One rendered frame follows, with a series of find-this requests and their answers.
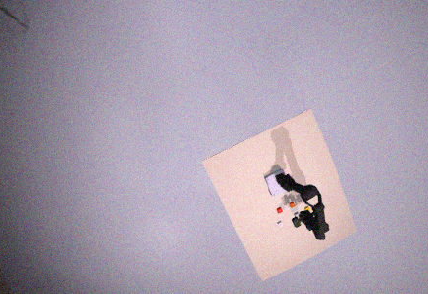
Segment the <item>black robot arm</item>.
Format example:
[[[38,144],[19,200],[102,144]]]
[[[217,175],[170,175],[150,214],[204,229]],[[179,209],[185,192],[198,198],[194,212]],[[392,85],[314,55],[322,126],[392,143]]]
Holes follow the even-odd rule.
[[[329,224],[327,224],[325,221],[325,206],[322,203],[321,193],[317,190],[317,188],[312,184],[307,184],[305,186],[298,184],[297,182],[295,182],[295,179],[292,178],[290,174],[284,175],[284,173],[281,173],[275,175],[275,177],[278,182],[278,185],[280,185],[283,189],[287,190],[287,192],[295,191],[301,194],[303,202],[305,204],[308,204],[314,211],[314,217],[310,217],[307,220],[307,224],[305,222],[303,223],[306,225],[308,230],[312,230],[316,239],[325,239],[325,233],[328,232],[330,229]],[[318,197],[318,204],[312,205],[307,202],[316,195]]]

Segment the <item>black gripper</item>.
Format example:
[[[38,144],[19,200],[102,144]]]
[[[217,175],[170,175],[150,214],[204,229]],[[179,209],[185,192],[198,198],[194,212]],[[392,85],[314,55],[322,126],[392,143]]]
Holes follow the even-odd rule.
[[[298,215],[300,218],[295,217],[295,218],[292,219],[292,222],[293,222],[294,226],[296,228],[298,228],[301,225],[301,222],[305,222],[307,224],[307,220],[310,217],[313,217],[313,215],[314,215],[314,211],[311,212],[311,213],[310,213],[309,210],[300,211],[300,214]]]

